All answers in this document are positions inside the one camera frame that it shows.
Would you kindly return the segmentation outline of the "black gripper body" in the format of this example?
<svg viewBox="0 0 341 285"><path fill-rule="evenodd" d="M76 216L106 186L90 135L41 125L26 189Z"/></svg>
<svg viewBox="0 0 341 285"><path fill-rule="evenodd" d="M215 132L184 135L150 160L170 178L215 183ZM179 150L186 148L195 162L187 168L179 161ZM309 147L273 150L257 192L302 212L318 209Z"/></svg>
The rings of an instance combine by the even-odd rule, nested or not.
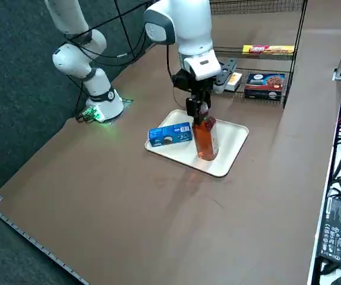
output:
<svg viewBox="0 0 341 285"><path fill-rule="evenodd" d="M173 86L195 94L204 90L211 90L216 77L209 77L203 80L196 80L195 74L191 74L184 69L180 69L176 74L172 75Z"/></svg>

